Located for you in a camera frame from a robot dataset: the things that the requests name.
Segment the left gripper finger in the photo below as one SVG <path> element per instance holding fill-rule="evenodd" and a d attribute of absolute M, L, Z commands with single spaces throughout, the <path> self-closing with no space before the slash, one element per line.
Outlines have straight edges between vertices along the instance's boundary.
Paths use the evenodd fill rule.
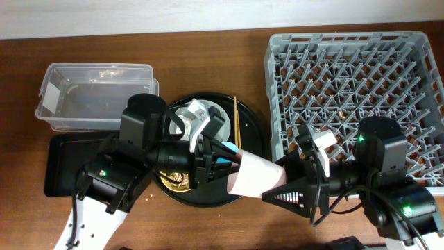
<path fill-rule="evenodd" d="M 241 157 L 218 140 L 204 137 L 204 165 L 214 165 L 218 158 L 241 163 Z"/>
<path fill-rule="evenodd" d="M 240 166 L 232 163 L 215 164 L 210 167 L 210 172 L 206 175 L 207 181 L 215 181 L 217 179 L 235 174 L 240 170 Z"/>

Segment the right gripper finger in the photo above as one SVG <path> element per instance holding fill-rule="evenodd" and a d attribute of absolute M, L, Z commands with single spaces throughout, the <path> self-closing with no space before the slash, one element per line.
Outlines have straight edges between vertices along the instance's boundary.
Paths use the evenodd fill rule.
<path fill-rule="evenodd" d="M 298 152 L 288 153 L 287 155 L 276 160 L 274 163 L 285 168 L 286 170 L 302 170 L 304 168 L 304 163 L 302 162 Z"/>
<path fill-rule="evenodd" d="M 293 213 L 309 212 L 309 183 L 298 178 L 262 194 L 262 201 Z"/>

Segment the blue plastic cup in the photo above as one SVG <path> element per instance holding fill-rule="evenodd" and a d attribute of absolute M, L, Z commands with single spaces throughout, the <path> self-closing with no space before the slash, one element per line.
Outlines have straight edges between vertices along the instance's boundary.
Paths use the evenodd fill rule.
<path fill-rule="evenodd" d="M 216 163 L 238 163 L 239 156 L 230 145 L 231 142 L 223 142 L 215 145 L 214 154 L 216 156 Z"/>

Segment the pink plastic cup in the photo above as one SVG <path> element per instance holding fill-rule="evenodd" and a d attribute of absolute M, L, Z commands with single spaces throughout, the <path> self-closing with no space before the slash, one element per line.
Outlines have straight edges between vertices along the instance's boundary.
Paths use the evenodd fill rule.
<path fill-rule="evenodd" d="M 287 182 L 282 166 L 250 152 L 239 150 L 240 163 L 233 163 L 239 171 L 228 176 L 228 194 L 261 198 L 262 194 Z"/>

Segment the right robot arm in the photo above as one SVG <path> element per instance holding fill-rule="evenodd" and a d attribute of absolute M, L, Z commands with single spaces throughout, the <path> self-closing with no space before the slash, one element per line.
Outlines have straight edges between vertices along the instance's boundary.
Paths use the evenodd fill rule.
<path fill-rule="evenodd" d="M 305 124 L 297 128 L 302 153 L 276 160 L 286 170 L 286 183 L 264 192 L 262 201 L 306 217 L 316 227 L 336 213 L 342 199 L 356 194 L 387 249 L 443 248 L 440 210 L 431 192 L 407 176 L 407 138 L 394 119 L 359 122 L 354 160 L 330 164 L 315 142 L 320 137 Z"/>

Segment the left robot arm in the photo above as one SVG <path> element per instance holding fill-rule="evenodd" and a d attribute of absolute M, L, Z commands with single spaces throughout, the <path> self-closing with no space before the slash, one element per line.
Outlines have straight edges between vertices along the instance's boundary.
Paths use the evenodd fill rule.
<path fill-rule="evenodd" d="M 222 114 L 195 99 L 188 109 L 196 123 L 184 141 L 184 122 L 162 98 L 129 98 L 119 132 L 109 135 L 74 175 L 72 209 L 57 249 L 103 249 L 153 175 L 186 174 L 195 189 L 239 171 L 240 153 L 214 137 L 225 123 Z"/>

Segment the grey dishwasher rack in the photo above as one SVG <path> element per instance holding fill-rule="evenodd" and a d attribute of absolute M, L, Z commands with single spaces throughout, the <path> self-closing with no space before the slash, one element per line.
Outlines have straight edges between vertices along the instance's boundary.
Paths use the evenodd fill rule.
<path fill-rule="evenodd" d="M 443 81 L 420 31 L 284 33 L 264 56 L 277 160 L 297 149 L 295 129 L 330 129 L 332 162 L 352 159 L 360 120 L 394 119 L 407 137 L 407 173 L 443 195 Z"/>

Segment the wooden chopstick outer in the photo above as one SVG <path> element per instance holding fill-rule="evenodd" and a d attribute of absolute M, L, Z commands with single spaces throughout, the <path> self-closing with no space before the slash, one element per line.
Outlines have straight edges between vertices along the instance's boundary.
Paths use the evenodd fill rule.
<path fill-rule="evenodd" d="M 239 126 L 238 126 L 238 110 L 237 110 L 236 96 L 234 96 L 234 141 L 235 145 L 239 148 Z"/>

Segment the wooden chopstick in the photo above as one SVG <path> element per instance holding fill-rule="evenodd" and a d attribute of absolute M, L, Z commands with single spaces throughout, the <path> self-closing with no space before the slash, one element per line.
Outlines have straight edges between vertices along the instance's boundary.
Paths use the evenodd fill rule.
<path fill-rule="evenodd" d="M 236 116 L 237 116 L 237 146 L 238 149 L 241 149 L 241 131 L 240 131 L 240 116 L 239 116 L 239 111 L 236 111 Z"/>
<path fill-rule="evenodd" d="M 238 126 L 238 110 L 237 110 L 236 96 L 234 96 L 234 141 L 235 145 L 239 148 L 239 126 Z"/>

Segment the wooden chopstick inner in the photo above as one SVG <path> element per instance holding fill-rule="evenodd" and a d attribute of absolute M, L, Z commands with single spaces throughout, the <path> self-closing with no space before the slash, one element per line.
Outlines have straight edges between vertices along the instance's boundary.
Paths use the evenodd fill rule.
<path fill-rule="evenodd" d="M 237 146 L 238 149 L 241 149 L 241 131 L 240 131 L 240 116 L 239 116 L 239 111 L 236 111 L 236 116 L 237 116 Z"/>

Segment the round black tray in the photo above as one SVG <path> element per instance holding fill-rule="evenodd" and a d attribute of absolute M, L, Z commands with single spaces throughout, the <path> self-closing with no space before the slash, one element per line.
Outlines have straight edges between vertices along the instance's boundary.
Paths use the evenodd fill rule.
<path fill-rule="evenodd" d="M 234 104 L 237 104 L 239 111 L 239 123 L 241 134 L 241 148 L 257 156 L 263 158 L 267 157 L 268 143 L 266 142 L 266 135 L 264 127 L 257 115 L 245 103 L 240 100 L 234 100 L 234 97 L 227 94 L 217 92 L 198 92 L 178 99 L 168 107 L 176 107 L 185 105 L 192 99 L 199 101 L 212 101 L 218 104 L 225 111 L 225 116 L 233 123 Z M 197 208 L 215 208 L 224 206 L 226 204 L 236 201 L 240 197 L 233 194 L 228 194 L 226 190 L 227 177 L 199 185 L 196 189 L 187 192 L 174 192 L 168 189 L 159 176 L 154 176 L 154 183 L 172 199 L 187 205 Z"/>

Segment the black rectangular tray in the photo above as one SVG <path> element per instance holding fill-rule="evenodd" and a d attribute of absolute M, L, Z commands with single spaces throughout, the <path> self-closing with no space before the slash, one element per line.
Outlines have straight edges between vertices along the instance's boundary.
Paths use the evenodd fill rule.
<path fill-rule="evenodd" d="M 69 197 L 76 174 L 82 165 L 95 156 L 100 144 L 117 131 L 65 133 L 49 142 L 49 154 L 44 180 L 47 197 Z"/>

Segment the clear plastic bin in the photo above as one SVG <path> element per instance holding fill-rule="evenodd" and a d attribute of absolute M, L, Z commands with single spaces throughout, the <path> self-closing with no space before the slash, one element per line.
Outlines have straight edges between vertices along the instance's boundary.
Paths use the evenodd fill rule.
<path fill-rule="evenodd" d="M 160 94 L 147 64 L 59 62 L 48 66 L 35 116 L 55 131 L 117 130 L 128 99 Z"/>

